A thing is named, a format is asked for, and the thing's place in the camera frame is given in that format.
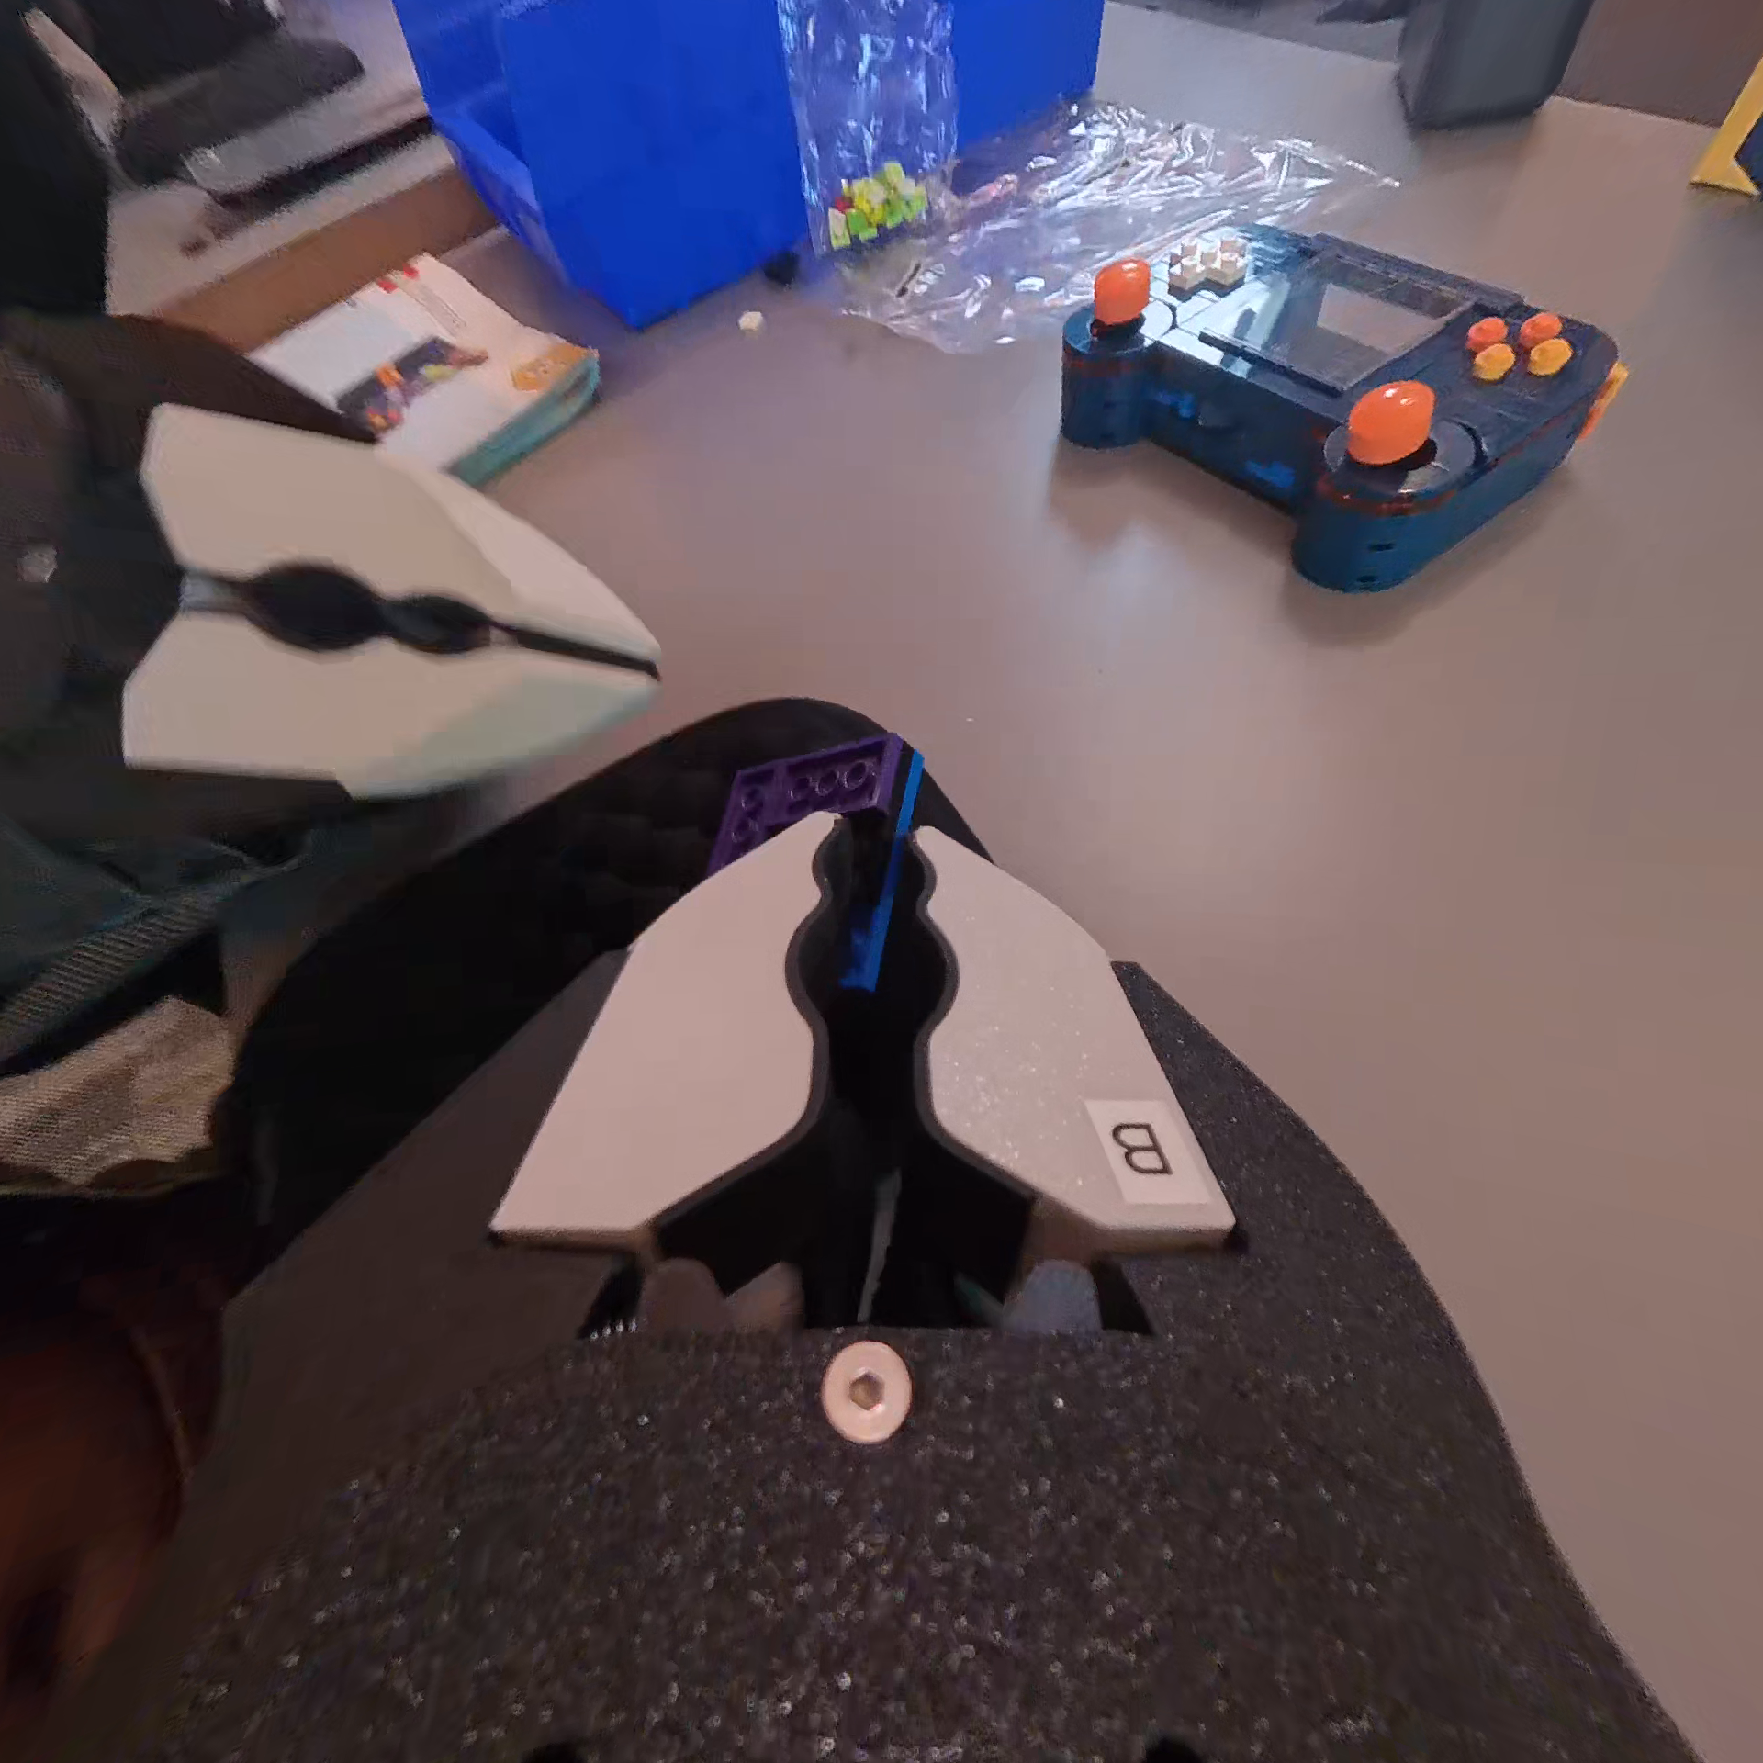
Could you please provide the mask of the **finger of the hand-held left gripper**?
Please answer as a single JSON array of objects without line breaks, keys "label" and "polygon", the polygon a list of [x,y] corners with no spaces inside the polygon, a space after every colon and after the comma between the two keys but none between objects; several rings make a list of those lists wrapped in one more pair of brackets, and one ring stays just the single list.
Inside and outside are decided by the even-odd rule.
[{"label": "finger of the hand-held left gripper", "polygon": [[491,647],[434,656],[386,637],[340,652],[184,611],[121,692],[131,767],[340,784],[407,799],[519,773],[640,713],[649,676]]},{"label": "finger of the hand-held left gripper", "polygon": [[382,446],[160,405],[141,486],[172,554],[238,594],[407,647],[506,643],[638,676],[659,645],[584,563],[454,475]]}]

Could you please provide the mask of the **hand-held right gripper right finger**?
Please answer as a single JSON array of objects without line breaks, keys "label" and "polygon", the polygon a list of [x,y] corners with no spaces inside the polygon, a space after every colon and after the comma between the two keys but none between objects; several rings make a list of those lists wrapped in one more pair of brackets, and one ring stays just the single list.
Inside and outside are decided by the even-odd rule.
[{"label": "hand-held right gripper right finger", "polygon": [[914,1049],[914,1221],[947,1257],[1223,1246],[1236,1217],[1108,953],[952,836],[914,851],[942,971]]}]

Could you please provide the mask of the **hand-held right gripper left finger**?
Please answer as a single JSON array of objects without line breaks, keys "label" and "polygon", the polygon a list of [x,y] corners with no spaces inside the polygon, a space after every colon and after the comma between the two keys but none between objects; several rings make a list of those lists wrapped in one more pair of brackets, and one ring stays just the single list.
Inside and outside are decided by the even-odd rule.
[{"label": "hand-held right gripper left finger", "polygon": [[491,1234],[686,1253],[740,1179],[784,1176],[825,1109],[827,1026],[809,979],[838,932],[831,813],[668,907],[613,965]]}]

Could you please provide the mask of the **blue and purple brick assembly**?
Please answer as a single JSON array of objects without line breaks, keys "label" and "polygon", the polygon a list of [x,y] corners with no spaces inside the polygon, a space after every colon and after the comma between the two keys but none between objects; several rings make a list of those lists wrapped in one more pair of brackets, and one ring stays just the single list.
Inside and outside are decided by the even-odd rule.
[{"label": "blue and purple brick assembly", "polygon": [[874,994],[885,965],[923,755],[901,735],[787,755],[743,768],[724,801],[708,876],[715,876],[814,813],[853,825],[853,904],[841,988]]}]

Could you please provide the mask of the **blue storage bin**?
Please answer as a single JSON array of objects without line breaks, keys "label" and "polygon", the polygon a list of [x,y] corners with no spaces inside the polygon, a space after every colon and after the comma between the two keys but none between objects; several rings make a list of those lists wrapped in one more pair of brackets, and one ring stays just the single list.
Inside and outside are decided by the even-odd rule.
[{"label": "blue storage bin", "polygon": [[485,207],[645,327],[809,233],[776,5],[394,11],[430,121]]}]

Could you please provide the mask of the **brick instruction booklet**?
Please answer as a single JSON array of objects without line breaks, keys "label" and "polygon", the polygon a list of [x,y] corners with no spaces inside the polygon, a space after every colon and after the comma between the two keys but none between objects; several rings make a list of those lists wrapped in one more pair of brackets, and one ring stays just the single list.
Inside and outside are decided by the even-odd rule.
[{"label": "brick instruction booklet", "polygon": [[434,257],[386,271],[253,361],[404,459],[485,490],[597,403],[594,348],[521,324]]}]

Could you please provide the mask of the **black quilted wrist rest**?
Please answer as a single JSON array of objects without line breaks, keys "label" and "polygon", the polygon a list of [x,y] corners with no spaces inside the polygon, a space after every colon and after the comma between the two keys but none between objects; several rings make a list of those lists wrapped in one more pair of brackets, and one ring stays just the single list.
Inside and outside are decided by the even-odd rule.
[{"label": "black quilted wrist rest", "polygon": [[256,1014],[227,1125],[271,1257],[598,956],[708,873],[734,776],[881,737],[821,698],[717,711],[635,750],[347,913]]}]

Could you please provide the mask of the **person's denim jacket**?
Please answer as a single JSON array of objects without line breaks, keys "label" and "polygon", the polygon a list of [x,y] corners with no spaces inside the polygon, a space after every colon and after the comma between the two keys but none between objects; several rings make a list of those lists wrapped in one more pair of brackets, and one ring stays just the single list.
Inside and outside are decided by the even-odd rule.
[{"label": "person's denim jacket", "polygon": [[217,1173],[235,1066],[219,940],[301,857],[275,832],[56,843],[5,819],[5,1201],[150,1199]]}]

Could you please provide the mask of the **grey mesh office chair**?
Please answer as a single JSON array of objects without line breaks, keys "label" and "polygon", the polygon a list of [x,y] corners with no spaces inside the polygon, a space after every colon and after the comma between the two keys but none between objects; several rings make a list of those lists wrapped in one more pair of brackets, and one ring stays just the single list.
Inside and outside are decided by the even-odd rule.
[{"label": "grey mesh office chair", "polygon": [[186,187],[265,215],[430,134],[394,5],[278,5],[210,69],[126,97],[113,165],[126,188]]}]

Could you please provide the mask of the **dark blue brick game console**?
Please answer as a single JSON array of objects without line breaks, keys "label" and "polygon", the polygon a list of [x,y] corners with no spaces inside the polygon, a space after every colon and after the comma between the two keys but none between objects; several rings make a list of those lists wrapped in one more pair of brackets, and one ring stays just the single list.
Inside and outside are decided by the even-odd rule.
[{"label": "dark blue brick game console", "polygon": [[1093,276],[1065,321],[1062,437],[1153,445],[1293,519],[1293,566],[1378,591],[1486,528],[1590,437],[1619,345],[1496,286],[1281,227]]}]

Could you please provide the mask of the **person's brown trousers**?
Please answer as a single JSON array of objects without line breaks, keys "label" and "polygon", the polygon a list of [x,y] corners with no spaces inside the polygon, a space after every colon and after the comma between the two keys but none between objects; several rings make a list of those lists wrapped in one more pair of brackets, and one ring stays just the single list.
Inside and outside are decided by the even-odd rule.
[{"label": "person's brown trousers", "polygon": [[5,1749],[141,1605],[215,1435],[223,1310],[202,1284],[113,1279],[5,1315]]}]

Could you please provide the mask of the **clear plastic bag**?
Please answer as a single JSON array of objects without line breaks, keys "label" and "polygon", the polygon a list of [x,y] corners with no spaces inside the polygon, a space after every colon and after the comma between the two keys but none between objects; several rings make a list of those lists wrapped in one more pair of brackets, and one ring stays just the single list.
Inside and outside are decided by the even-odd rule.
[{"label": "clear plastic bag", "polygon": [[[1246,257],[1254,227],[1313,224],[1393,179],[1304,139],[1167,119],[1093,92],[1103,5],[776,5],[809,233],[796,286],[954,354],[1060,327],[1119,258]],[[844,180],[903,162],[923,224],[831,253]],[[896,275],[923,258],[912,299]]]}]

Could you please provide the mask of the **black power adapter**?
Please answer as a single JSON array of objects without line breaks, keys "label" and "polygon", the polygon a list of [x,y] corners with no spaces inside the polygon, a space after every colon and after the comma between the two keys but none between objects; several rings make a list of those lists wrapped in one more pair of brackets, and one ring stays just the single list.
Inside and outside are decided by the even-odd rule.
[{"label": "black power adapter", "polygon": [[1396,85],[1412,131],[1531,118],[1562,83],[1594,3],[1415,3]]}]

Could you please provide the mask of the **brick set box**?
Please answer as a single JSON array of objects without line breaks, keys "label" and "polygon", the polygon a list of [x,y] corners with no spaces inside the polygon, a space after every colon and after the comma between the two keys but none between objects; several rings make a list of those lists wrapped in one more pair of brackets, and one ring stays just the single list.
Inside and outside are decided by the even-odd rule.
[{"label": "brick set box", "polygon": [[1744,85],[1718,125],[1690,175],[1691,187],[1762,197],[1762,69]]}]

